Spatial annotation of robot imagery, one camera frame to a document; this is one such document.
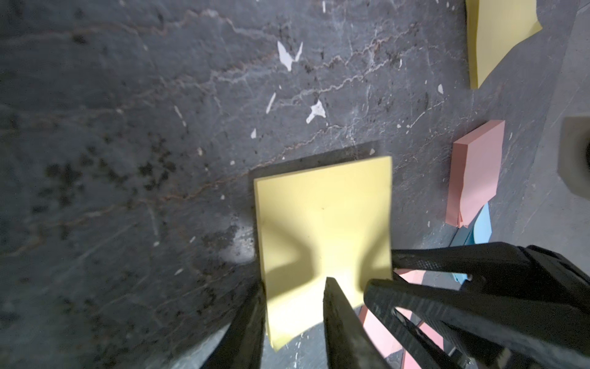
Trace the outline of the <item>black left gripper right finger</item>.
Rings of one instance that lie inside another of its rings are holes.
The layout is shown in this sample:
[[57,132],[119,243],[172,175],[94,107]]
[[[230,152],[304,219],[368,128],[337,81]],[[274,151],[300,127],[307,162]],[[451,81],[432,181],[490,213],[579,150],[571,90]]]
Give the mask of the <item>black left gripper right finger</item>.
[[329,368],[388,368],[364,330],[337,280],[326,279],[324,333]]

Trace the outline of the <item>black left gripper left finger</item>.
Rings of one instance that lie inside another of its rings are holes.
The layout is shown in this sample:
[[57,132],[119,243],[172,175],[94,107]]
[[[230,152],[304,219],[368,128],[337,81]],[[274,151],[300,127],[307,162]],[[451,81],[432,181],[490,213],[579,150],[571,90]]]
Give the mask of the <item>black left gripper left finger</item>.
[[265,300],[263,284],[254,284],[224,337],[201,366],[202,369],[261,367],[267,315]]

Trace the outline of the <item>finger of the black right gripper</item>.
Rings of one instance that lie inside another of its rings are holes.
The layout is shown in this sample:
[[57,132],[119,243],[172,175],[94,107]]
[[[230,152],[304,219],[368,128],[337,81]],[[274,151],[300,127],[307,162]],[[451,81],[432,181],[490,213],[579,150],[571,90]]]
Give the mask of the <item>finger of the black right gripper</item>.
[[547,368],[589,366],[589,316],[564,304],[373,279],[364,293],[377,313],[411,310],[526,355]]
[[536,245],[492,242],[430,250],[395,250],[395,268],[474,278],[487,295],[566,304],[589,313],[589,276],[563,255]]

